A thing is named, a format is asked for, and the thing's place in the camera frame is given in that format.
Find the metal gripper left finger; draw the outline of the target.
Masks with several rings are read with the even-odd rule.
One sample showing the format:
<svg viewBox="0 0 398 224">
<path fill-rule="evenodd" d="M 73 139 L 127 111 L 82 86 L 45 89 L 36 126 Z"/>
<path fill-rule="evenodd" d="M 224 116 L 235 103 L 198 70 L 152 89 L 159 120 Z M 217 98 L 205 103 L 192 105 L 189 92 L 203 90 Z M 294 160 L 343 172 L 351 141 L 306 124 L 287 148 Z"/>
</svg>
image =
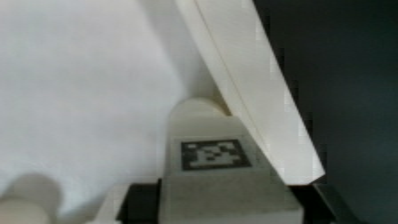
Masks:
<svg viewBox="0 0 398 224">
<path fill-rule="evenodd" d="M 159 224 L 162 180 L 134 183 L 116 216 L 121 224 Z"/>
</svg>

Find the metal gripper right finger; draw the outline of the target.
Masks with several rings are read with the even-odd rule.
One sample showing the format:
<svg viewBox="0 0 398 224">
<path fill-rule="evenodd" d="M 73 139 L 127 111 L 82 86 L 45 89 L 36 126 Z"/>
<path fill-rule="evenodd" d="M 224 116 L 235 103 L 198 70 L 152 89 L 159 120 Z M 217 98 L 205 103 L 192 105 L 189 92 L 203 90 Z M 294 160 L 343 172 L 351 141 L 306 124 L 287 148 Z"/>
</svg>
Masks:
<svg viewBox="0 0 398 224">
<path fill-rule="evenodd" d="M 303 224 L 368 224 L 329 184 L 292 185 L 290 189 L 304 207 Z"/>
</svg>

